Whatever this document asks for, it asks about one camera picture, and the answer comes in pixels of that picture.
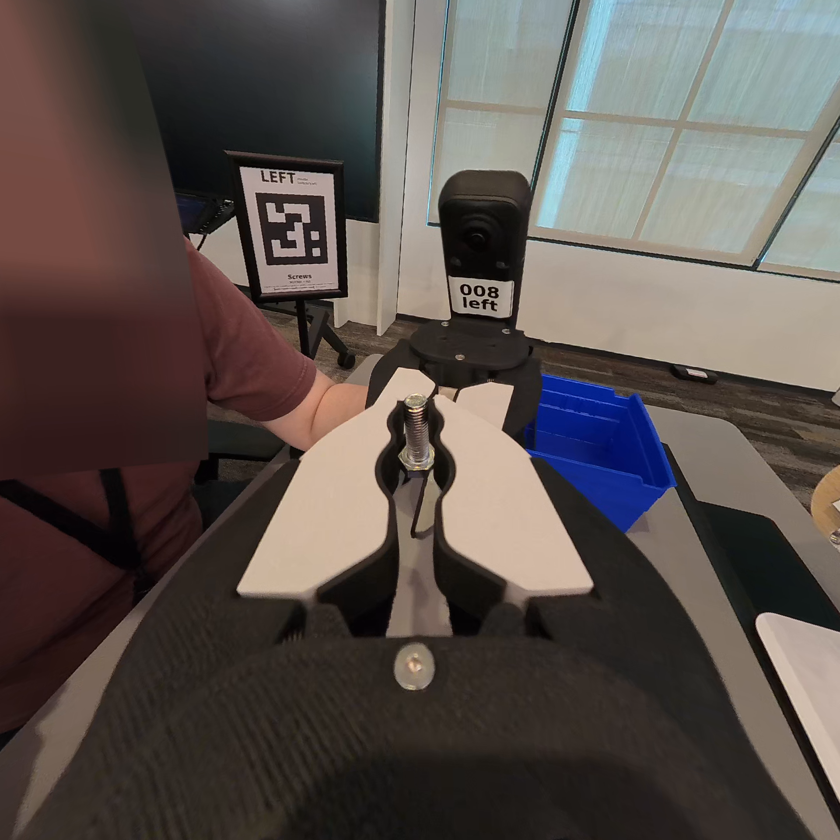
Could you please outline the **large dark wall screen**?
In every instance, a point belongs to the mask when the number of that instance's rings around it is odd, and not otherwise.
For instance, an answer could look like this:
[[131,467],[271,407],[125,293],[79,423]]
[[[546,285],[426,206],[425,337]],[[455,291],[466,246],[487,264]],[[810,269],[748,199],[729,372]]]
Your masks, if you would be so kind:
[[124,2],[174,189],[231,197],[226,151],[341,161],[379,220],[385,2]]

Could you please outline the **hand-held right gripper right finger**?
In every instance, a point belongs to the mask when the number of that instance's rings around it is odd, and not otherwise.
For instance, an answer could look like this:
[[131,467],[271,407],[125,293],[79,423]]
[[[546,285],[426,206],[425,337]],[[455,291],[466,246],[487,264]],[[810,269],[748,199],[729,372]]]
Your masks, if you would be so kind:
[[455,471],[439,498],[442,553],[488,578],[490,599],[589,594],[592,577],[528,452],[456,402],[434,402]]

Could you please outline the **silver hex bolt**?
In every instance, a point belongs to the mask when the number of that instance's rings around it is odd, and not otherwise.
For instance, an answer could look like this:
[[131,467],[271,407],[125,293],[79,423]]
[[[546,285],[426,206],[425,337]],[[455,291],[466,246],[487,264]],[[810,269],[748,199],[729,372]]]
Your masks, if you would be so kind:
[[404,398],[403,418],[406,447],[417,455],[425,455],[430,446],[427,425],[427,396],[422,393],[414,393]]

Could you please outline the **black laptop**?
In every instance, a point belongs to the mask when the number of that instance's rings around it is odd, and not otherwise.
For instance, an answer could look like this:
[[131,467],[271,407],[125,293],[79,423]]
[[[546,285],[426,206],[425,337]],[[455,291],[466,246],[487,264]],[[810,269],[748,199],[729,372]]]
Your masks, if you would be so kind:
[[235,217],[235,203],[227,198],[177,190],[174,195],[185,236],[208,236]]

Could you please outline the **rounded wooden board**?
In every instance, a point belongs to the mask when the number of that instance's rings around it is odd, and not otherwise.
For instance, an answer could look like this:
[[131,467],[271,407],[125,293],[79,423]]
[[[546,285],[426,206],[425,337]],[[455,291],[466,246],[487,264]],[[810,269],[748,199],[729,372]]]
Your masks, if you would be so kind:
[[839,551],[839,473],[836,466],[813,491],[811,514],[817,530]]

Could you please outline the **person's left forearm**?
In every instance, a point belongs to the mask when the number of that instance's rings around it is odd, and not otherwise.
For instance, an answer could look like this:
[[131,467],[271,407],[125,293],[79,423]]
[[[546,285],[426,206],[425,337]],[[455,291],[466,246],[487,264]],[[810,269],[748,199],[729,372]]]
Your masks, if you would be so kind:
[[365,385],[337,383],[317,371],[309,393],[293,411],[260,425],[291,448],[306,452],[336,427],[361,414],[367,394]]

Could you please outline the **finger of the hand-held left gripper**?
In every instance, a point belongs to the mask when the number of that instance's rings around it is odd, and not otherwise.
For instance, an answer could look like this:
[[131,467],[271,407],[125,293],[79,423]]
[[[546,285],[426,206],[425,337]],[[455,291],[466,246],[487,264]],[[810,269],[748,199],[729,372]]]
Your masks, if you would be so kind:
[[514,388],[499,382],[485,382],[458,391],[455,399],[455,428],[459,434],[485,434],[490,427],[502,433]]
[[419,394],[434,396],[437,385],[418,369],[375,366],[368,385],[366,407],[384,414],[392,414],[406,397]]

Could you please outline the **large paned window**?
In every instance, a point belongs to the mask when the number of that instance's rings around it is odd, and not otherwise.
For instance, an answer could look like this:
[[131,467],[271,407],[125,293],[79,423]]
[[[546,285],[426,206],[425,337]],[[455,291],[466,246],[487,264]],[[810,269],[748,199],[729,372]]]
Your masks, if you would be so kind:
[[838,281],[838,2],[446,2],[427,223],[512,170],[532,238]]

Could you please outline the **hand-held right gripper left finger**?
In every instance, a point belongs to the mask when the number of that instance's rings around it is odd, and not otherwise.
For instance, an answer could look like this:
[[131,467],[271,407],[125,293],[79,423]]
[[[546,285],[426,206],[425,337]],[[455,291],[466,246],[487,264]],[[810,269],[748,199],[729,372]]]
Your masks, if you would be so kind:
[[400,398],[381,395],[300,458],[237,586],[242,597],[387,601],[398,544],[382,458]]

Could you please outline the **framed code sign on legs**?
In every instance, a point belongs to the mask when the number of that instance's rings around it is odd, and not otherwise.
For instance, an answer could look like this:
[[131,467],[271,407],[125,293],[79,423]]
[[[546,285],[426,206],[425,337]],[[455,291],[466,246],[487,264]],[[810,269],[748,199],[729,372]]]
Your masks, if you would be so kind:
[[317,301],[349,294],[344,167],[274,154],[226,150],[249,295],[268,312],[294,316],[300,351],[314,359],[322,340],[341,369],[355,354]]

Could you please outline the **blue plastic tray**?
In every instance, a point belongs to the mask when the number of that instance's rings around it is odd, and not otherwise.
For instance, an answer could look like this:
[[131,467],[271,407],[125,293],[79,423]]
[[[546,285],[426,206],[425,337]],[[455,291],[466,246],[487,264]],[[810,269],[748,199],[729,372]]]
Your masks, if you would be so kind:
[[604,385],[544,374],[526,448],[623,532],[676,486],[640,396]]

